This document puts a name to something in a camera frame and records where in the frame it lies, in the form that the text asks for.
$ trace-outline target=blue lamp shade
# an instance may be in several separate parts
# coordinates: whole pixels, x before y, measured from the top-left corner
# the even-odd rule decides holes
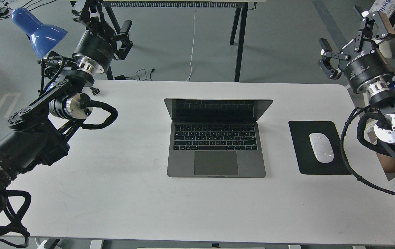
[[[60,27],[43,24],[25,8],[15,9],[11,19],[30,37],[31,46],[39,58],[43,58],[67,34]]]

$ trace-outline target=laptop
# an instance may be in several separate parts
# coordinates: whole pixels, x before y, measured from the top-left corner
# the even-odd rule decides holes
[[[257,120],[273,100],[164,99],[170,177],[265,177]]]

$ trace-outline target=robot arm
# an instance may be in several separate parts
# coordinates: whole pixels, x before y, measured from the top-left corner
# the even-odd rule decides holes
[[[326,39],[320,39],[323,49],[318,64],[329,79],[339,79],[343,74],[354,93],[368,93],[373,112],[361,117],[357,138],[371,150],[395,159],[395,77],[378,48],[381,42],[394,37],[395,31],[384,13],[368,13],[367,16],[360,16],[356,37],[339,53],[332,51]],[[332,58],[338,59],[338,69],[331,65]],[[378,120],[375,127],[377,145],[364,139],[363,132],[370,118]]]
[[[127,33],[116,35],[104,21],[100,3],[91,0],[77,2],[73,9],[75,20],[84,24],[87,30],[72,58],[50,52],[47,58],[42,59],[40,63],[43,69],[47,68],[45,73],[50,81],[46,87],[41,85],[40,95],[35,101],[8,119],[8,126],[13,131],[0,141],[0,213],[4,211],[11,223],[0,226],[0,236],[16,232],[25,238],[23,245],[0,239],[10,246],[28,246],[30,233],[21,224],[21,219],[31,201],[28,192],[7,190],[11,181],[38,164],[52,165],[68,155],[68,140],[79,128],[102,129],[117,118],[117,111],[112,106],[91,101],[87,94],[82,93],[84,87],[93,87],[94,74],[106,72],[113,55],[119,53],[116,37],[128,38]],[[100,17],[90,18],[90,11],[99,12]],[[110,112],[104,123],[84,123],[93,107]],[[68,122],[56,129],[48,118],[50,113]],[[25,198],[17,213],[8,201],[11,196]]]

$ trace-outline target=gray floor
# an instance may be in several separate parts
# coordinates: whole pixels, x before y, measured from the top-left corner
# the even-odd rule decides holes
[[[16,8],[26,2],[17,0],[10,6]],[[368,9],[372,3],[371,0],[269,0],[268,3],[259,3],[256,10],[248,12],[240,81],[346,85],[345,79],[327,80],[317,66],[321,49],[318,40],[327,38],[336,50],[342,47],[343,44],[336,44],[335,41],[341,41],[340,37],[350,40],[358,28],[359,21],[351,9],[352,6],[358,4]],[[319,7],[327,10],[329,18],[325,12],[319,14]],[[69,57],[84,30],[81,24],[71,19],[69,2],[57,1],[33,10],[33,14],[43,23],[68,30],[66,38],[54,50]],[[130,36],[134,43],[125,61],[112,62],[115,76],[124,74],[136,78],[135,72],[139,69],[145,68],[150,72],[155,68],[153,80],[184,81],[188,78],[194,9],[115,8],[115,14],[120,22],[127,19],[133,21]],[[233,16],[234,10],[231,8],[196,9],[191,81],[234,80],[237,43],[234,46],[228,44]],[[339,36],[333,38],[331,32]],[[0,99],[5,93],[20,93],[15,109],[27,106],[37,97],[40,66],[36,60],[25,34],[10,19],[0,20]],[[98,75],[96,79],[106,79],[106,76]],[[357,105],[362,105],[360,95],[352,97]],[[11,96],[0,108],[0,139],[9,132],[4,116],[8,115],[8,107],[12,101]],[[64,239],[61,242],[64,249],[88,248],[89,244],[88,240],[79,239]],[[107,241],[104,244],[104,248],[133,249],[180,246],[211,247],[211,242]],[[220,247],[229,246],[245,245],[220,244]],[[267,249],[288,247],[272,244],[248,246],[264,246]],[[1,248],[9,247],[0,243]],[[29,248],[36,248],[33,239]],[[344,249],[350,246],[322,245],[303,248]]]

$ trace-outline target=white mouse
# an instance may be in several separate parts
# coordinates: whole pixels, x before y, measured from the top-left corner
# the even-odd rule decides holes
[[[333,148],[331,147],[330,140],[322,133],[309,134],[312,151],[316,159],[324,164],[330,163],[334,159]]]

